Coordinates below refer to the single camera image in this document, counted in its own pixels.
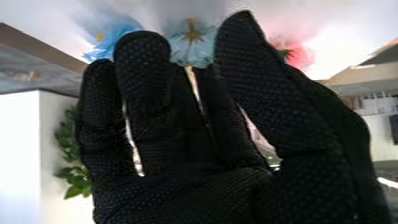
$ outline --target gloved hand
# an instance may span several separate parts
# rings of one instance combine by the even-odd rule
[[[119,40],[114,63],[96,61],[84,75],[76,139],[96,223],[387,224],[362,120],[279,60],[251,14],[226,20],[215,65],[195,70],[204,117],[169,56],[163,37],[135,32]],[[236,103],[284,159],[277,173]]]

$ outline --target white wall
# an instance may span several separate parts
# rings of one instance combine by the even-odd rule
[[[389,116],[364,116],[371,132],[373,161],[398,160],[398,145],[393,143]]]
[[[64,200],[53,132],[76,99],[43,91],[0,95],[0,224],[91,224],[92,199]]]
[[[92,222],[92,199],[64,200],[68,184],[53,177],[62,165],[53,133],[64,118],[64,111],[76,104],[76,98],[39,92],[41,108],[41,202],[43,224],[89,224]]]
[[[39,92],[0,95],[0,223],[39,224]]]

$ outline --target bright light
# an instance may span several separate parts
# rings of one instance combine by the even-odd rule
[[[393,187],[394,189],[398,189],[398,183],[394,181],[387,180],[382,177],[378,177],[377,180],[387,187]]]

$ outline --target textured glove fabric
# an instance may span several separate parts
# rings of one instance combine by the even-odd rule
[[[220,162],[183,70],[165,59],[163,39],[139,33],[119,41],[115,63],[94,62],[84,76],[76,137],[96,180],[94,220],[117,224],[258,223],[252,206],[272,174],[261,166],[231,168]],[[121,99],[144,177],[133,169],[131,150],[124,150]],[[89,138],[85,129],[92,127],[123,144],[112,138]]]
[[[220,27],[215,65],[195,69],[203,111],[156,33],[128,34],[114,62],[100,60],[87,68],[76,139],[100,224],[389,224],[370,158],[359,153],[366,165],[355,163],[346,150],[368,150],[362,120],[284,65],[261,35],[251,14],[238,13]],[[240,107],[284,159],[277,173]]]
[[[284,159],[263,194],[267,223],[391,223],[364,121],[277,56],[247,11],[226,20],[215,71]]]

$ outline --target green plant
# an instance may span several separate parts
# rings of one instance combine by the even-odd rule
[[[68,167],[62,167],[55,173],[55,176],[60,179],[64,179],[69,184],[64,199],[69,199],[78,195],[82,195],[87,198],[92,194],[92,183],[89,172],[78,158],[80,156],[78,156],[78,144],[75,140],[75,118],[76,118],[76,108],[71,107],[64,112],[64,120],[60,122],[60,126],[55,131],[59,149],[68,164]]]

